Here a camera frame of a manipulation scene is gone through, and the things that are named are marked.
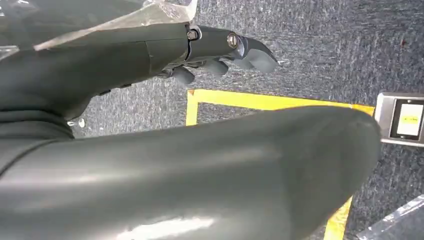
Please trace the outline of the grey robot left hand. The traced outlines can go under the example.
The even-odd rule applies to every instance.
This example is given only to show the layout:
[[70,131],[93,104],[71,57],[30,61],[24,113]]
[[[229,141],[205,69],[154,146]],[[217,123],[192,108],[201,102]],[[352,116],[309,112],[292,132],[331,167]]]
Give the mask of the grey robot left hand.
[[0,62],[3,240],[301,240],[361,187],[380,156],[367,113],[303,106],[147,132],[76,139],[92,97],[201,59],[268,70],[260,42],[155,24],[100,30]]

